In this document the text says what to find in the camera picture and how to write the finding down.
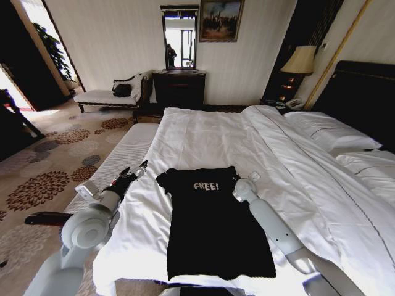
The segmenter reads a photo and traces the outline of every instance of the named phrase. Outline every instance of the black headboard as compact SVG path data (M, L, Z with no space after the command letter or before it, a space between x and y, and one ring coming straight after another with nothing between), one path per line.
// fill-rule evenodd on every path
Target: black headboard
M395 153L395 65L338 62L312 111L352 126Z

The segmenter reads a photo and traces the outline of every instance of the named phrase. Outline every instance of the mirror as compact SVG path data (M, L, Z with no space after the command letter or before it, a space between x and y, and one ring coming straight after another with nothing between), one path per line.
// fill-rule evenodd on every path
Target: mirror
M198 5L160 6L167 70L196 69Z

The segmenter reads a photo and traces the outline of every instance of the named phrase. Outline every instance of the black bag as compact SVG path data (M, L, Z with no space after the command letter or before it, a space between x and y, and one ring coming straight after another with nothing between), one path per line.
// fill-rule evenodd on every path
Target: black bag
M114 89L113 95L116 97L128 97L131 94L130 84L118 84Z

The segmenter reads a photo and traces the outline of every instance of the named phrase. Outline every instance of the black t-shirt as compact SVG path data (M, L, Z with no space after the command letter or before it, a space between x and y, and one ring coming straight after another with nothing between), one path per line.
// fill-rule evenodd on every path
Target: black t-shirt
M167 273L216 275L223 279L275 277L272 253L247 202L233 197L238 175L233 166L178 171L157 182L171 194L173 213Z

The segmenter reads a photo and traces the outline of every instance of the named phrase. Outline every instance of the wooden dresser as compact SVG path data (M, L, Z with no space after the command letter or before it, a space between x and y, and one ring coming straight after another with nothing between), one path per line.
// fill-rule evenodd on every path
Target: wooden dresser
M161 107L202 109L205 71L156 71L156 101Z

